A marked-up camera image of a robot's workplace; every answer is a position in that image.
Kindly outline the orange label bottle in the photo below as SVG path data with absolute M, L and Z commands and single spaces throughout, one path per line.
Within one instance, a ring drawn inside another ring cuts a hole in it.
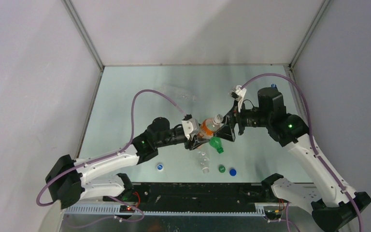
M 214 136 L 214 133 L 219 130 L 221 124 L 217 125 L 213 123 L 213 117 L 207 118 L 200 125 L 200 130 L 198 136 L 201 138 L 211 139 Z

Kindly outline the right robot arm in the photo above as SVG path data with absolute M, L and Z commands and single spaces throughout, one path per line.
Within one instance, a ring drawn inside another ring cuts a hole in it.
M 370 196 L 356 191 L 339 175 L 316 145 L 304 120 L 286 111 L 282 93 L 276 88 L 262 88 L 257 93 L 258 106 L 250 109 L 244 105 L 245 93 L 241 86 L 231 90 L 234 104 L 216 136 L 233 142 L 247 127 L 266 128 L 269 136 L 296 158 L 315 185 L 312 190 L 291 183 L 281 174 L 272 174 L 261 183 L 263 199 L 293 203 L 308 212 L 325 232 L 337 232 L 360 216 L 371 203 Z

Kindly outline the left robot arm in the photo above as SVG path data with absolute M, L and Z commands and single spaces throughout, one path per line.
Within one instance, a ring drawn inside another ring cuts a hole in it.
M 129 177 L 122 173 L 109 178 L 102 175 L 147 162 L 158 155 L 161 147 L 184 144 L 185 149 L 195 150 L 209 141 L 199 137 L 198 130 L 199 125 L 192 118 L 171 128 L 166 118 L 158 117 L 120 151 L 87 159 L 64 155 L 45 178 L 50 196 L 54 202 L 60 201 L 61 209 L 94 197 L 112 196 L 128 201 L 133 196 Z

